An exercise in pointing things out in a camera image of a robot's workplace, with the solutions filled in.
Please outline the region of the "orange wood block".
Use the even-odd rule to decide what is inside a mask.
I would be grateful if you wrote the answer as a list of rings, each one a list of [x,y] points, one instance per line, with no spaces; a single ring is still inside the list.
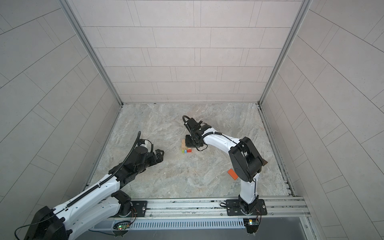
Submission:
[[[235,173],[235,171],[233,169],[229,169],[228,170],[228,174],[231,176],[231,178],[236,181],[239,177],[238,175]]]

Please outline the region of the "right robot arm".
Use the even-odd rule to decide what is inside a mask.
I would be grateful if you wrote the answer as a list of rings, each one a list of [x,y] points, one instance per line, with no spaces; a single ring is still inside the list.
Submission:
[[[185,140],[188,148],[198,150],[200,147],[211,145],[229,155],[233,170],[241,179],[240,208],[244,214],[252,214],[258,203],[258,178],[262,167],[268,163],[262,158],[252,140],[248,137],[237,139],[227,136],[188,116],[182,116],[182,119],[190,133],[186,135]]]

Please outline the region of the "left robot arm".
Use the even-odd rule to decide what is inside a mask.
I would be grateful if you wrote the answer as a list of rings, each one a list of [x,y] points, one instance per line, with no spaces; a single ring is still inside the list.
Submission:
[[[163,160],[162,150],[148,150],[144,145],[131,149],[121,163],[87,190],[53,209],[38,210],[25,239],[74,240],[109,217],[129,215],[131,198],[122,188]]]

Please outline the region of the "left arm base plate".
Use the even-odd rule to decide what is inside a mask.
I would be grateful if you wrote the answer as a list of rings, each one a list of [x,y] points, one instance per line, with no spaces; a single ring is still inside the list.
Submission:
[[[141,218],[145,216],[147,201],[131,201],[121,207],[114,218]]]

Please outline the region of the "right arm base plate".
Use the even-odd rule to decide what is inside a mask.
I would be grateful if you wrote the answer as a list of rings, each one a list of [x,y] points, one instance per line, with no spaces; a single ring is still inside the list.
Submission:
[[[228,216],[266,216],[268,214],[265,201],[256,199],[247,204],[242,199],[226,200],[222,205]]]

